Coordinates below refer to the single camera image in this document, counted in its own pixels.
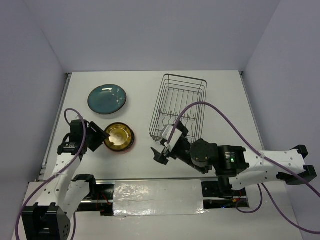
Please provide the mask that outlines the orange plastic plate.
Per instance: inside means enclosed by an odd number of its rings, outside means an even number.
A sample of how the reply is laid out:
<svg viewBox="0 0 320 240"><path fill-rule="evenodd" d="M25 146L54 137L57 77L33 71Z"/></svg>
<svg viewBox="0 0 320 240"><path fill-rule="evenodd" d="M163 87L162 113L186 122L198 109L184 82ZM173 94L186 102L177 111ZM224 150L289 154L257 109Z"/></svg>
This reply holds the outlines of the orange plastic plate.
<svg viewBox="0 0 320 240"><path fill-rule="evenodd" d="M131 137L129 137L129 140L126 140L125 143L121 144L121 145L114 145L113 142L110 142L110 145L108 146L108 148L116 153L121 153L121 152L126 152L128 151L131 147L133 147L134 143L135 143L135 135L133 134Z"/></svg>

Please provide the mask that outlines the dark teal glazed plate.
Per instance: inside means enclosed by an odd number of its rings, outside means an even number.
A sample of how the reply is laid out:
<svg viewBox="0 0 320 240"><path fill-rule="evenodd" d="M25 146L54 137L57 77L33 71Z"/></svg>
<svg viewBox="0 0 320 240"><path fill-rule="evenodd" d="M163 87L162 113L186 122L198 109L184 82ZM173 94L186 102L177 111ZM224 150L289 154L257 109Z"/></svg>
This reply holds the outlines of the dark teal glazed plate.
<svg viewBox="0 0 320 240"><path fill-rule="evenodd" d="M105 84L93 89L88 98L88 107L100 115L110 115L119 111L127 101L127 93L116 84Z"/></svg>

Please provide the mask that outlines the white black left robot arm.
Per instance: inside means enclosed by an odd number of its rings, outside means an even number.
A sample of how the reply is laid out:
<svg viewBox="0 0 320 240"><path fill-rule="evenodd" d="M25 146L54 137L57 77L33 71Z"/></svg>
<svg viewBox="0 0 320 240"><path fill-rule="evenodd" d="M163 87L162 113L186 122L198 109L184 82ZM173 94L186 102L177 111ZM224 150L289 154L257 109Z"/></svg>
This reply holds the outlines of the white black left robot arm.
<svg viewBox="0 0 320 240"><path fill-rule="evenodd" d="M71 219L81 201L98 194L92 174L75 175L87 150L94 152L109 134L93 121L73 120L70 132L57 148L57 159L51 177L43 182L33 205L24 204L21 217L28 240L66 240Z"/></svg>

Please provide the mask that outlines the yellow brown glazed plate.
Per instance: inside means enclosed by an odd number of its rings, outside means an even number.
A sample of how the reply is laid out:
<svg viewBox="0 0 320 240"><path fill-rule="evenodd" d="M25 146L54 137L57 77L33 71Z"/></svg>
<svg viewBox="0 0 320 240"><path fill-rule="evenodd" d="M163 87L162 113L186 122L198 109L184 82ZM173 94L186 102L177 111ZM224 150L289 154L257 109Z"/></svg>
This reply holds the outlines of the yellow brown glazed plate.
<svg viewBox="0 0 320 240"><path fill-rule="evenodd" d="M104 131L110 135L109 138L104 141L104 145L107 148L108 146L112 146L113 144L122 145L126 142L126 140L129 141L129 137L135 135L133 130L128 125L122 122L112 123L107 126Z"/></svg>

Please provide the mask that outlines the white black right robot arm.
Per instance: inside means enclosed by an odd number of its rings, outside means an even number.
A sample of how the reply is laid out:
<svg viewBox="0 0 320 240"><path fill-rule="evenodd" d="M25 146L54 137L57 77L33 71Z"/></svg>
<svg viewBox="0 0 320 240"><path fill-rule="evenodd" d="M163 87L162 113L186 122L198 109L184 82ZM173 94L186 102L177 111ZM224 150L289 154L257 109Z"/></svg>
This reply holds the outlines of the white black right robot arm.
<svg viewBox="0 0 320 240"><path fill-rule="evenodd" d="M203 175L213 171L217 177L215 191L221 197L231 197L236 191L261 183L282 181L296 186L317 177L314 166L305 163L308 151L304 145L257 155L247 147L217 145L202 138L190 143L188 132L182 122L177 129L166 125L160 142L164 149L153 149L153 159L162 165L167 165L170 158L179 159Z"/></svg>

